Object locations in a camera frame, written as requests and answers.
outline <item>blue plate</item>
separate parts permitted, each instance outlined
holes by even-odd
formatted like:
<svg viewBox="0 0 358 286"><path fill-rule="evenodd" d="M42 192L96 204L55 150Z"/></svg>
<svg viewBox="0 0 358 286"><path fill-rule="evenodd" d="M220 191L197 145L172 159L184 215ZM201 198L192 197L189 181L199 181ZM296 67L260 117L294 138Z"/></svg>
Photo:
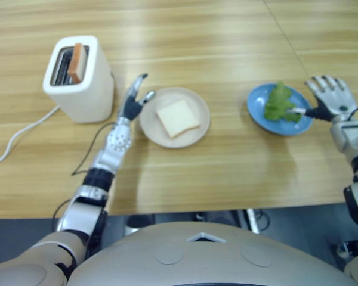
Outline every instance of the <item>blue plate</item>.
<svg viewBox="0 0 358 286"><path fill-rule="evenodd" d="M275 122L264 118L265 103L269 99L269 93L275 86L275 83L260 85L249 94L246 104L253 120L255 120L262 128L280 135L298 135L308 130L311 126L311 118L307 116L302 116L301 120L297 123L289 122L285 119ZM289 98L290 102L294 103L299 108L311 108L310 103L302 94L293 88L288 86L287 88L292 91L292 95Z"/></svg>

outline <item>plate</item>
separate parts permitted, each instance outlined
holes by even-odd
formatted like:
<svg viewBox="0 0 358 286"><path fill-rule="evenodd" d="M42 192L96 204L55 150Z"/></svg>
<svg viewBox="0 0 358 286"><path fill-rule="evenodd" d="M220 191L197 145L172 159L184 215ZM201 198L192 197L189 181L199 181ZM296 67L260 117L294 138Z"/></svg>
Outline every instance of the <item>plate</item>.
<svg viewBox="0 0 358 286"><path fill-rule="evenodd" d="M275 83L268 83L257 86L248 96L246 102L248 112L253 120L262 128L279 135L298 135L309 129L312 119L307 116L302 116L299 122L289 122L285 119L279 121L271 121L264 118L264 107L269 99L269 93L276 87ZM312 108L306 98L303 97L294 88L287 86L292 91L289 98L290 102L294 103L299 108Z"/></svg>
<svg viewBox="0 0 358 286"><path fill-rule="evenodd" d="M187 130L171 139L156 111L183 99L198 117L200 127ZM155 97L143 107L139 119L144 134L154 143L167 148L183 148L198 142L207 133L211 114L207 104L197 93L186 88L163 88L158 90Z"/></svg>

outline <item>power cord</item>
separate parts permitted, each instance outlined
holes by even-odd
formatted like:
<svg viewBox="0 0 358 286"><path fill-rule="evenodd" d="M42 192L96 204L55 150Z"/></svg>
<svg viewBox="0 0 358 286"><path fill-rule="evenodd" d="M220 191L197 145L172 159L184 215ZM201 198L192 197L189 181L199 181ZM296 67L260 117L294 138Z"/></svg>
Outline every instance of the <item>power cord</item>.
<svg viewBox="0 0 358 286"><path fill-rule="evenodd" d="M103 125L103 126L97 131L97 133L94 135L93 140L91 141L91 144L90 144L90 147L89 147L88 151L86 152L86 154L85 154L85 156L83 157L83 159L81 160L81 162L78 164L77 168L73 171L72 176L75 176L75 175L77 175L77 174L87 173L87 172L88 172L88 171L86 171L86 170L79 171L79 168L81 168L81 166L85 163L86 159L88 158L88 156L89 156L89 154L90 154L90 151L91 151L91 149L92 149L93 146L94 146L95 140L97 140L97 137L98 137L98 135L101 133L101 131L102 131L106 126L114 125L114 124L115 124L114 122L106 123L105 125Z"/></svg>
<svg viewBox="0 0 358 286"><path fill-rule="evenodd" d="M48 119L49 117L51 117L57 110L59 110L60 107L56 106L54 107L47 115L45 115L43 118L41 118L40 120L31 123L30 125L24 127L23 129L21 129L20 131L17 131L12 137L11 139L8 141L8 145L7 145L7 149L5 150L5 152L3 153L3 155L0 157L0 162L3 161L5 158L7 158L8 154L11 151L11 147L12 147L12 143L13 141L16 139L16 137L18 137L19 135L21 135L22 133L24 133L25 131L29 130L30 128L35 127L36 125L41 124L42 122L46 121L46 119Z"/></svg>
<svg viewBox="0 0 358 286"><path fill-rule="evenodd" d="M350 116L348 117L347 121L350 121L350 119L354 116L354 114L358 111L358 108L355 109L351 114Z"/></svg>

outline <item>green lettuce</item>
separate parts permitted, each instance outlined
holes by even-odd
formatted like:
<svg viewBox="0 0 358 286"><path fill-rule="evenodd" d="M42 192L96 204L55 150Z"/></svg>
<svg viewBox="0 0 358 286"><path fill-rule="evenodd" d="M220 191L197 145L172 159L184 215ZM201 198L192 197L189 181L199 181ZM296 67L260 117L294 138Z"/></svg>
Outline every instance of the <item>green lettuce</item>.
<svg viewBox="0 0 358 286"><path fill-rule="evenodd" d="M283 82L277 82L276 87L270 92L269 100L265 104L264 117L267 120L279 121L284 118L286 121L299 122L300 114L286 112L290 108L296 107L288 98L291 97L292 91L285 87Z"/></svg>

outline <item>table surface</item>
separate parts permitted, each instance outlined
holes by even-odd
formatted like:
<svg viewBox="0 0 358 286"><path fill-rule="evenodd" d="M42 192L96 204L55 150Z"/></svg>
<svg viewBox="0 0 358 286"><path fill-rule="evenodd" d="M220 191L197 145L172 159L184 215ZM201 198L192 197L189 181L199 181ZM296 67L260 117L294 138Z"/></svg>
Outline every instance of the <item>table surface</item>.
<svg viewBox="0 0 358 286"><path fill-rule="evenodd" d="M331 74L358 105L358 0L0 0L0 155L13 133L55 106L41 83L55 43L72 35L100 40L116 78L114 110L148 72L141 92L182 86L211 111L206 136L180 150L135 126L110 214L344 201L352 174L330 124L277 136L252 121L245 101L255 86L283 80L315 106L303 83ZM0 217L50 217L82 182L70 173L102 124L75 124L58 111L21 136L0 164Z"/></svg>

